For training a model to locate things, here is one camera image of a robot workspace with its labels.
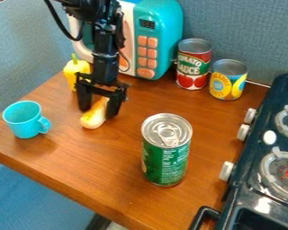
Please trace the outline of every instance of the tomato sauce can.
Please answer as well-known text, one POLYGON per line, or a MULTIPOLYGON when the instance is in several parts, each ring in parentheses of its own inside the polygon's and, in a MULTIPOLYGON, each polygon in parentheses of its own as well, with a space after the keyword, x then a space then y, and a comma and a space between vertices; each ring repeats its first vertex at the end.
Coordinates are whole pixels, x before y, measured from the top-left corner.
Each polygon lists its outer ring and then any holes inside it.
POLYGON ((247 67, 237 60, 216 61, 212 65, 209 92, 221 100, 236 100, 243 92, 247 75, 247 67))
POLYGON ((202 39, 182 40, 178 44, 176 83, 188 90, 202 89, 207 83, 212 58, 211 44, 202 39))
POLYGON ((153 184, 169 187, 185 176, 193 129, 175 114, 159 113, 142 124, 142 170, 153 184))

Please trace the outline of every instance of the stove knob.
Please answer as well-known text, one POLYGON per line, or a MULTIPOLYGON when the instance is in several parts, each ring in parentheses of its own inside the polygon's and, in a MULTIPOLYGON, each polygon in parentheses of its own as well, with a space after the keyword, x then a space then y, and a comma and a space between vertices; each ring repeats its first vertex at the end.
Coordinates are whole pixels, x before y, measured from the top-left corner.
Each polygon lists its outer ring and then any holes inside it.
POLYGON ((237 139, 241 141, 245 141, 249 129, 250 129, 249 125, 245 125, 245 124, 241 125, 237 134, 237 139))
POLYGON ((228 181, 231 172, 233 171, 234 164, 231 162, 225 162, 222 166, 219 178, 223 181, 228 181))
POLYGON ((246 116, 245 116, 245 119, 244 119, 245 123, 251 124, 253 119, 254 119, 254 117, 255 117, 255 115, 256 115, 256 113, 257 113, 257 110, 249 108, 247 110, 247 113, 246 113, 246 116))
POLYGON ((276 141, 276 134, 273 132, 273 130, 268 130, 263 135, 263 141, 266 145, 273 145, 276 141))

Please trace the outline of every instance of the toy stove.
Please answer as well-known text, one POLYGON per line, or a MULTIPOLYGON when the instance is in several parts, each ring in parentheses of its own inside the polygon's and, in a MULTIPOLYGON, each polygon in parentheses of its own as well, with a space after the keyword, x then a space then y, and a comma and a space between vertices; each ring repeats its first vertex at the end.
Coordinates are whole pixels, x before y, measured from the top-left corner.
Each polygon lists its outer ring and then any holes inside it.
POLYGON ((238 139, 244 149, 234 165, 224 163, 220 178, 228 182, 221 212, 201 207, 190 229, 206 217, 215 229, 288 229, 288 75, 280 75, 256 111, 247 111, 238 139))

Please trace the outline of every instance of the wooden countertop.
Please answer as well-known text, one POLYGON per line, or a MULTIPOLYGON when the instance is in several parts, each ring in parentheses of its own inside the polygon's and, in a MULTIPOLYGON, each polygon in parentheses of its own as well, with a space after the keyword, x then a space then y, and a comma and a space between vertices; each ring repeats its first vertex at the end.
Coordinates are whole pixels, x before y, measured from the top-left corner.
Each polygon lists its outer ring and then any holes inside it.
POLYGON ((81 127, 77 98, 62 74, 23 97, 41 105, 52 130, 18 139, 0 114, 0 163, 129 229, 187 229, 200 206, 221 208, 221 166, 239 156, 239 126, 267 89, 247 84, 239 100, 223 102, 208 87, 178 88, 172 72, 156 82, 120 78, 132 84, 130 99, 97 130, 81 127), (171 188, 150 184, 140 168, 140 126, 160 112, 183 116, 194 131, 187 174, 171 188))

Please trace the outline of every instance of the cup handle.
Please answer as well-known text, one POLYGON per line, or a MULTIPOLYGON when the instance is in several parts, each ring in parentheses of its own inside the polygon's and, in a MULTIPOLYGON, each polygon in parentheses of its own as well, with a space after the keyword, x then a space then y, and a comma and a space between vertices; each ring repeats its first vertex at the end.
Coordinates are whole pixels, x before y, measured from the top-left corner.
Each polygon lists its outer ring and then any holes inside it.
POLYGON ((38 122, 41 124, 40 133, 48 133, 49 129, 51 128, 51 123, 45 117, 41 117, 38 119, 38 122))

